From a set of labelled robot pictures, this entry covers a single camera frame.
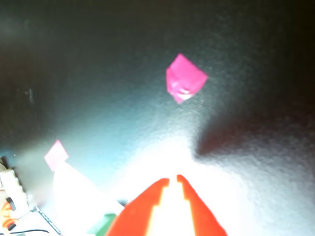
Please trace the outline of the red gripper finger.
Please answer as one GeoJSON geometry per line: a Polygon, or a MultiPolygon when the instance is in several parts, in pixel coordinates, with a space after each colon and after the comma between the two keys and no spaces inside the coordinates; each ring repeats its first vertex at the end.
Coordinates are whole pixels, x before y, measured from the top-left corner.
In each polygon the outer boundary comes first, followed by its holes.
{"type": "Polygon", "coordinates": [[[162,178],[150,185],[125,206],[106,234],[108,236],[146,235],[153,207],[159,204],[162,190],[168,185],[168,178],[162,178]]]}
{"type": "Polygon", "coordinates": [[[183,175],[177,175],[183,186],[184,198],[189,201],[196,236],[227,236],[225,229],[201,200],[197,192],[183,175]]]}

